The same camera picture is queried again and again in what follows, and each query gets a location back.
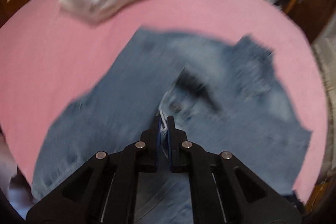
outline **bed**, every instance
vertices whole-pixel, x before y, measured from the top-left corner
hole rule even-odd
[[[6,1],[1,0],[3,7]],[[30,0],[23,7],[16,1],[13,8],[3,10],[6,21],[10,19],[0,29],[0,123],[29,183],[53,120],[71,100],[92,88],[144,25],[231,43],[251,34],[273,49],[276,75],[299,121],[312,131],[293,186],[307,202],[324,155],[326,99],[305,35],[282,12],[263,0],[143,0],[90,26],[60,11],[58,0]]]

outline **metal pin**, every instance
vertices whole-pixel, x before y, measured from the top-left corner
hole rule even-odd
[[[106,153],[104,151],[99,151],[99,152],[96,153],[96,158],[98,160],[102,160],[105,157],[106,157]]]
[[[192,144],[191,142],[189,142],[189,141],[184,141],[184,142],[182,143],[182,146],[183,146],[184,148],[190,148],[190,147],[193,146],[193,144]]]
[[[146,146],[146,144],[142,141],[135,143],[136,148],[144,148],[145,146]]]
[[[224,151],[221,153],[222,158],[229,160],[232,158],[232,153],[229,151]]]

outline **blue jeans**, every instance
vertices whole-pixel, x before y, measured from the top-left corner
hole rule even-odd
[[[202,79],[220,111],[174,85],[184,67]],[[190,141],[212,153],[231,151],[277,192],[291,193],[310,132],[274,77],[271,52],[249,37],[228,46],[190,33],[140,29],[92,91],[50,127],[33,196],[47,195],[97,151],[115,153],[139,140],[159,106]],[[171,174],[160,156],[158,174],[140,175],[135,220],[191,223],[188,177]]]

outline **silver bolt head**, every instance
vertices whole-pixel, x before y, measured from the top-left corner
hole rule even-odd
[[[146,144],[142,141],[135,143],[136,148],[144,148],[145,146],[146,146]]]
[[[193,144],[192,144],[191,142],[189,142],[189,141],[184,141],[184,142],[182,143],[182,146],[183,146],[184,148],[190,148],[190,147],[193,146]]]
[[[223,159],[229,160],[232,158],[232,153],[229,151],[224,151],[221,153]]]
[[[106,157],[106,153],[104,151],[99,151],[99,152],[96,153],[96,158],[98,160],[102,160],[105,157]]]

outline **pink bed sheet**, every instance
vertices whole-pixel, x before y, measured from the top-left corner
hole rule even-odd
[[[313,131],[294,185],[308,200],[324,155],[326,100],[305,35],[283,13],[263,0],[143,0],[101,25],[88,26],[61,12],[57,1],[31,0],[0,29],[0,123],[29,183],[53,120],[103,76],[135,31],[147,25],[231,43],[251,34],[274,49],[277,77],[300,122]]]

